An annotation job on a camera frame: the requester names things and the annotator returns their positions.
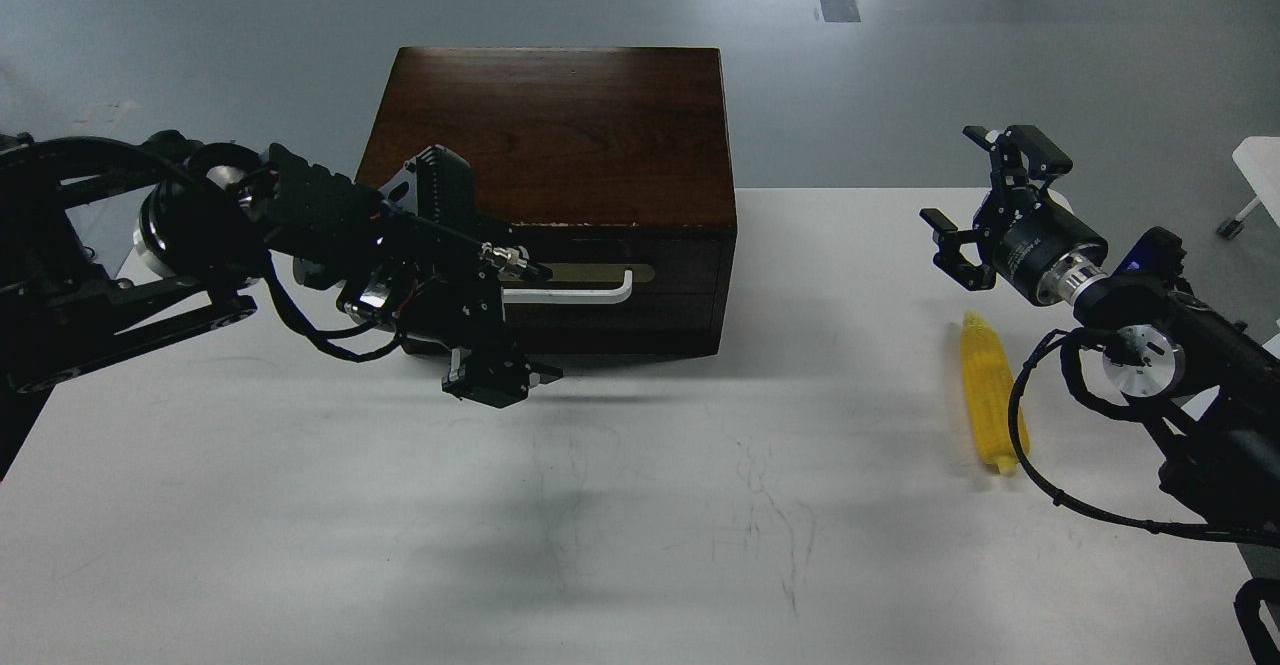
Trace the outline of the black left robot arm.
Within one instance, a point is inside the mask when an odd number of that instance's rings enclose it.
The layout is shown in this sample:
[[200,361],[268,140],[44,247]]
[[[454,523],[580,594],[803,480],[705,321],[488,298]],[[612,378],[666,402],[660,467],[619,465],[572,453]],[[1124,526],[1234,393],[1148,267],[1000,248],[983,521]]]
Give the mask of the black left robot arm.
[[361,185],[282,145],[163,130],[3,145],[3,386],[42,393],[253,315],[338,361],[408,341],[451,356],[442,387],[506,407],[562,370],[530,361],[502,279],[550,269],[480,214],[474,173],[433,145]]

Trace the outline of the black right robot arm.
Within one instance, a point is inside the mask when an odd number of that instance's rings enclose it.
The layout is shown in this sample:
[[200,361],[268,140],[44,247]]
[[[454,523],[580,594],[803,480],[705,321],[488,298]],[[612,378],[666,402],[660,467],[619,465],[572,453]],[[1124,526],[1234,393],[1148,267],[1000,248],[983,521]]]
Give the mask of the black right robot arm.
[[1277,546],[1277,359],[1199,301],[1185,252],[1165,228],[1144,233],[1117,269],[1108,246],[1050,185],[1071,159],[1029,124],[965,127],[989,159],[989,192],[970,229],[923,208],[934,263],[970,292],[1010,283],[1029,304],[1065,302],[1076,327],[1047,334],[1071,396],[1094,413],[1147,428],[1165,460],[1162,491],[1201,523],[1126,518],[1065,495],[1033,473],[1053,503],[1101,522],[1155,535]]

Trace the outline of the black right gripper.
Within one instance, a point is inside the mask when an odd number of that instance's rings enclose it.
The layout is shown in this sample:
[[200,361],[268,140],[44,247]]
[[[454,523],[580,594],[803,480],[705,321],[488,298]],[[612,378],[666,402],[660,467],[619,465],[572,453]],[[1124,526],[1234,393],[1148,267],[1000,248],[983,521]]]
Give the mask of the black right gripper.
[[[1108,252],[1103,237],[1047,192],[1071,171],[1073,160],[1032,124],[968,124],[963,133],[989,155],[992,191],[975,214],[975,229],[956,228],[938,208],[919,210],[937,246],[933,263],[966,292],[992,290],[997,272],[1030,304],[1055,304],[1055,286],[1041,281],[1059,260],[1079,252],[1100,265]],[[977,244],[980,263],[965,258],[966,244]]]

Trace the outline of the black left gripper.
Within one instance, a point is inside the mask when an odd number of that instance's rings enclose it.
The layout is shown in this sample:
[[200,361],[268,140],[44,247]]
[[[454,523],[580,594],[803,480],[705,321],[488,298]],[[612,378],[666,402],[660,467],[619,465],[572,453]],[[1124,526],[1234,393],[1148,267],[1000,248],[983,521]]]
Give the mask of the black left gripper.
[[451,358],[442,390],[489,407],[517,404],[563,377],[506,341],[499,278],[548,283],[554,272],[524,246],[506,246],[506,223],[479,208],[474,170],[460,153],[426,147],[358,214],[358,238],[342,251],[352,258],[335,269],[335,306],[352,320],[338,340],[384,331],[397,343],[439,343]]

